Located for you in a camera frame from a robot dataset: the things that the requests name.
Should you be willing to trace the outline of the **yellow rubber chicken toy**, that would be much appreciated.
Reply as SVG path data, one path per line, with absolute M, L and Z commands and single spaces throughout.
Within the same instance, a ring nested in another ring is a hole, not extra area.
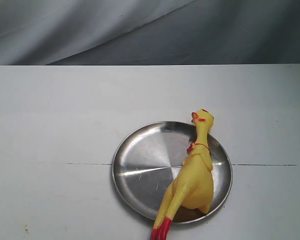
M 199 209 L 207 214 L 214 197 L 213 162 L 208 147 L 208 132 L 214 124 L 214 117 L 207 110 L 191 113 L 197 138 L 191 143 L 182 167 L 168 186 L 154 221 L 150 238 L 165 240 L 172 221 L 180 207 Z

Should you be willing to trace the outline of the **round stainless steel plate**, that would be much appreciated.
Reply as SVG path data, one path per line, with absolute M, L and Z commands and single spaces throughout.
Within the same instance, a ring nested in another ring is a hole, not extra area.
M 164 193 L 177 177 L 186 149 L 197 138 L 194 125 L 160 121 L 142 126 L 129 134 L 113 156 L 112 179 L 117 194 L 138 214 L 154 220 Z M 214 194 L 207 214 L 180 207 L 175 225 L 208 219 L 225 203 L 233 184 L 231 161 L 222 145 L 208 135 L 213 163 Z

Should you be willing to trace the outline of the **grey backdrop cloth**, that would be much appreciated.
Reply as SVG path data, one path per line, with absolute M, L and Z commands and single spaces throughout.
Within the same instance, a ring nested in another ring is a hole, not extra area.
M 300 0 L 0 0 L 0 65 L 300 64 Z

